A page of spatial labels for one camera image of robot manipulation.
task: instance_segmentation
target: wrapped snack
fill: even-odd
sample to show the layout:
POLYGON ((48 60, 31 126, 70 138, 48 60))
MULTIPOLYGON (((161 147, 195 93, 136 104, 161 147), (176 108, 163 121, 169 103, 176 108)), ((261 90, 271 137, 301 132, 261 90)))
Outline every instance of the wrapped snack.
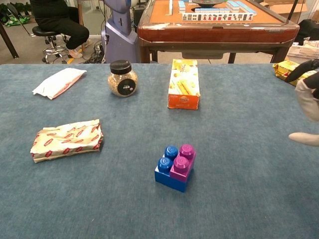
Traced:
POLYGON ((85 72, 85 70, 66 68, 45 79, 32 92, 34 95, 40 94, 52 100, 69 89, 85 72))
MULTIPOLYGON (((275 70, 275 75, 279 78, 282 79, 283 81, 286 81, 286 77, 294 70, 296 67, 299 66, 298 63, 293 62, 293 61, 283 61, 280 63, 273 64, 273 68, 275 70)), ((301 75, 298 79, 295 81, 289 82, 289 84, 296 86, 297 82, 301 79, 307 78, 308 76, 313 75, 316 73, 316 71, 308 71, 301 75)))
POLYGON ((35 163, 100 151, 103 141, 99 119, 43 128, 35 137, 31 155, 35 163))

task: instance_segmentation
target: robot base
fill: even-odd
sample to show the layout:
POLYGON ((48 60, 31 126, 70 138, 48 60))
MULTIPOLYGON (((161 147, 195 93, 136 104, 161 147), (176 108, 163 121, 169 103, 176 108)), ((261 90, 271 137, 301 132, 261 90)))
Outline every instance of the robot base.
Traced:
POLYGON ((131 31, 130 35, 126 36, 118 31, 113 26, 112 22, 107 22, 106 34, 103 30, 101 35, 106 63, 112 63, 117 60, 127 60, 131 63, 141 62, 138 36, 136 32, 131 31), (105 49, 106 35, 108 36, 109 42, 105 49))

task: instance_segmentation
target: yellow package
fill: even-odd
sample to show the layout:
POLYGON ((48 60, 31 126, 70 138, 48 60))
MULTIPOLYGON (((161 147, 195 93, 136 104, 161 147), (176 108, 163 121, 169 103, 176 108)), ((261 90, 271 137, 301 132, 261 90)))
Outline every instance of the yellow package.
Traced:
MULTIPOLYGON (((299 66, 298 63, 293 62, 293 61, 283 61, 280 63, 276 63, 273 64, 273 68, 275 70, 275 75, 279 78, 282 79, 283 81, 286 81, 287 76, 297 67, 299 66)), ((289 82, 289 84, 296 86, 297 82, 301 79, 307 78, 311 75, 313 75, 314 73, 316 73, 316 71, 308 71, 306 73, 304 73, 303 75, 301 75, 298 79, 296 79, 295 81, 291 81, 289 82)))
POLYGON ((168 90, 170 109, 198 109, 200 92, 196 60, 173 59, 168 90))
POLYGON ((103 141, 98 119, 43 128, 35 137, 31 155, 35 163, 78 153, 100 151, 103 141))

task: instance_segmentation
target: white basket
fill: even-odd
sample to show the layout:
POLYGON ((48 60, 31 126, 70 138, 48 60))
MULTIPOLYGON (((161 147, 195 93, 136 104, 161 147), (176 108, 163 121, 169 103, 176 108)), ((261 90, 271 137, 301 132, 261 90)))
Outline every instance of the white basket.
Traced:
POLYGON ((310 59, 319 59, 319 48, 310 46, 308 44, 305 44, 304 46, 292 45, 287 55, 310 59))

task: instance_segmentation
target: snack package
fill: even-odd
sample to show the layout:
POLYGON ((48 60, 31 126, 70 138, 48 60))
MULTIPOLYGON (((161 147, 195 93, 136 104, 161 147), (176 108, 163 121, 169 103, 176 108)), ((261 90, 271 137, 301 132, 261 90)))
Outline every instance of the snack package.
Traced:
POLYGON ((32 92, 34 95, 40 94, 52 100, 69 89, 85 72, 85 70, 66 68, 45 79, 32 92))
POLYGON ((35 163, 100 151, 103 133, 99 119, 43 128, 35 137, 31 155, 35 163))
POLYGON ((173 59, 168 90, 168 108, 196 110, 199 98, 197 61, 173 59))
MULTIPOLYGON (((297 68, 297 66, 299 66, 298 63, 293 62, 293 61, 283 61, 280 63, 276 63, 273 64, 273 68, 275 70, 275 75, 279 78, 282 79, 283 81, 286 81, 286 77, 294 70, 297 68)), ((316 71, 308 71, 306 73, 304 73, 303 75, 301 75, 298 79, 296 79, 295 81, 291 81, 289 82, 289 84, 296 86, 297 82, 301 79, 307 78, 311 75, 313 75, 314 73, 316 73, 316 71)))

